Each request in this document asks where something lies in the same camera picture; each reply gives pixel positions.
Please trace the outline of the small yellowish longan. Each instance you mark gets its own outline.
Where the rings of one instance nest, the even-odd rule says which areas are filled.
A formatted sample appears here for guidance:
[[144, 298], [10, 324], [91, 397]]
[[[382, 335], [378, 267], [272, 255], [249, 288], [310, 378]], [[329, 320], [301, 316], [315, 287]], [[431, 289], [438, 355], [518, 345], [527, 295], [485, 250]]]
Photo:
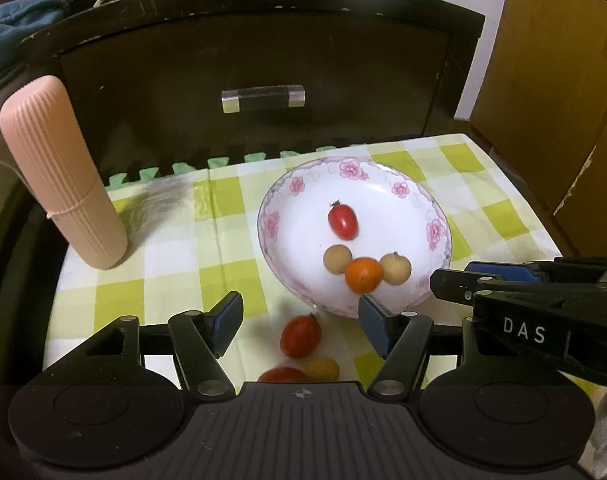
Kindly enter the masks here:
[[412, 263], [398, 252], [389, 252], [379, 260], [383, 269], [383, 280], [393, 286], [405, 283], [412, 274]]

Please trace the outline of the small orange mandarin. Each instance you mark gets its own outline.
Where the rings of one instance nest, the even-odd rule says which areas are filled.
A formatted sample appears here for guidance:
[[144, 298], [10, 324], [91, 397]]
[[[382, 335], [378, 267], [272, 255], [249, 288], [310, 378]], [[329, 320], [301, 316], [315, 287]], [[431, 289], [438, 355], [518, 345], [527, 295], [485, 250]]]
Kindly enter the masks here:
[[365, 295], [377, 289], [384, 278], [384, 270], [377, 260], [369, 257], [355, 258], [343, 272], [345, 282], [351, 292]]

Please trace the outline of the brown longan fruit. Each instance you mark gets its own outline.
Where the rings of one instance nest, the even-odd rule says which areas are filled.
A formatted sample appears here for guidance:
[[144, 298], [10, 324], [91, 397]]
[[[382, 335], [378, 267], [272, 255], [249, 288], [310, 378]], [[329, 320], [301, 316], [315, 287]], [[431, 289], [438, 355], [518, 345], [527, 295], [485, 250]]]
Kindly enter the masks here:
[[305, 366], [305, 376], [309, 382], [335, 382], [339, 374], [338, 363], [327, 356], [320, 356]]

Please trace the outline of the large red tomato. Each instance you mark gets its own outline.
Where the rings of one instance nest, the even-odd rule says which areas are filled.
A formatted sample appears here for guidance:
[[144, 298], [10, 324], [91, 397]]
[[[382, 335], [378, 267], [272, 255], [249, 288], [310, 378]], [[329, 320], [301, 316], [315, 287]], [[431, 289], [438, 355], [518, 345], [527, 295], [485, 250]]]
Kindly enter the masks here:
[[266, 382], [267, 384], [305, 384], [309, 382], [308, 376], [298, 368], [291, 366], [280, 366], [267, 370], [261, 374], [257, 382]]

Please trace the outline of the oval cherry tomato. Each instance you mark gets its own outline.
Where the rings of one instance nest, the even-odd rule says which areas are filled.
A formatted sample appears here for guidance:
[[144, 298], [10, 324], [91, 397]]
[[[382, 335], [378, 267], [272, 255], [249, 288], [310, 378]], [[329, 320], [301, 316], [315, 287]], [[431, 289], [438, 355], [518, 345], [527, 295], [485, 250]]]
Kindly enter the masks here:
[[290, 359], [303, 359], [317, 349], [322, 338], [322, 326], [313, 314], [296, 316], [282, 331], [280, 347]]

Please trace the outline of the yellowish longan fruit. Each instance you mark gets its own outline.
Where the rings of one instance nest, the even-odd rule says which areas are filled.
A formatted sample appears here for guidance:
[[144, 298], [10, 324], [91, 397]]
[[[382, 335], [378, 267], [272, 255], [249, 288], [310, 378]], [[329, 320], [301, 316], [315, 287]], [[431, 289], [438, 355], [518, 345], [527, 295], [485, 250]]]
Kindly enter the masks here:
[[345, 273], [352, 259], [352, 252], [347, 246], [335, 244], [325, 250], [323, 264], [329, 273], [340, 275]]

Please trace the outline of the cherry tomato with stem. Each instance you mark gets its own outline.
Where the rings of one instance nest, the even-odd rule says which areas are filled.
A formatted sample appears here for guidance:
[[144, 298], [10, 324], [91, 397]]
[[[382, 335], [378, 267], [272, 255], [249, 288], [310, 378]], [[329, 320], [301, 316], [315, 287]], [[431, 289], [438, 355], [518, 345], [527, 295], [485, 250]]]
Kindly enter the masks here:
[[359, 234], [359, 223], [354, 210], [339, 200], [328, 211], [329, 227], [341, 240], [354, 240]]

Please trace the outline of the white floral rimmed plate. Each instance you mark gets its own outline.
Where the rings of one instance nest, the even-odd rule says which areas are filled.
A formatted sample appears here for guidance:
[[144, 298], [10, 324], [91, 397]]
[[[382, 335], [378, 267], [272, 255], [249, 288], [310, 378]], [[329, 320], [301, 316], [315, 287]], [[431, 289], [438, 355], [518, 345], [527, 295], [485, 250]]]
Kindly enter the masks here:
[[363, 294], [391, 312], [420, 304], [453, 253], [447, 217], [422, 184], [352, 156], [310, 160], [279, 177], [257, 230], [264, 261], [287, 290], [348, 318]]

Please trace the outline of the brown wooden wardrobe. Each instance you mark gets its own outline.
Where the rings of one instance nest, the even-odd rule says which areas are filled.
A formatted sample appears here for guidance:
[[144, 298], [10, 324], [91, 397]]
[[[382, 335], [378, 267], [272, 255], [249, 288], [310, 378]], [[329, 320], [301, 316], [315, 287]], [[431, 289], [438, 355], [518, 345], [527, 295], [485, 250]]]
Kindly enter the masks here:
[[607, 257], [607, 0], [505, 0], [471, 122], [577, 255]]

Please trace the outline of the green foam mat edge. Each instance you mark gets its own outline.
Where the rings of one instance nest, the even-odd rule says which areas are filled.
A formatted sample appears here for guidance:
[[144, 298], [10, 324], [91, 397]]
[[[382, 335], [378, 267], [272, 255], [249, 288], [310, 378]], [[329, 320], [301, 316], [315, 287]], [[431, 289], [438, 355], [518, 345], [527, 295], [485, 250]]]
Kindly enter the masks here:
[[[243, 156], [243, 162], [262, 162], [268, 159], [268, 154], [264, 152], [253, 152]], [[231, 166], [229, 156], [219, 156], [208, 158], [206, 162], [207, 169], [220, 169]], [[187, 162], [174, 162], [170, 166], [169, 176], [181, 176], [181, 174], [189, 174], [196, 171], [197, 168]], [[108, 178], [108, 183], [105, 186], [107, 191], [116, 191], [126, 186], [139, 183], [148, 183], [156, 179], [162, 178], [164, 175], [159, 167], [141, 168], [136, 174], [128, 174], [128, 172], [118, 172]]]

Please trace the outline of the pink ribbed cylinder case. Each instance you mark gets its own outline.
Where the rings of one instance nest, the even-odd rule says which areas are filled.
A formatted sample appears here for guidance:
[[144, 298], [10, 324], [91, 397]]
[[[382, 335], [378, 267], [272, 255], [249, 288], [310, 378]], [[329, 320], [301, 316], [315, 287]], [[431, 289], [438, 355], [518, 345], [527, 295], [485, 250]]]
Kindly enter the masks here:
[[25, 84], [0, 110], [0, 129], [46, 216], [89, 266], [124, 258], [128, 235], [110, 201], [64, 84], [51, 75]]

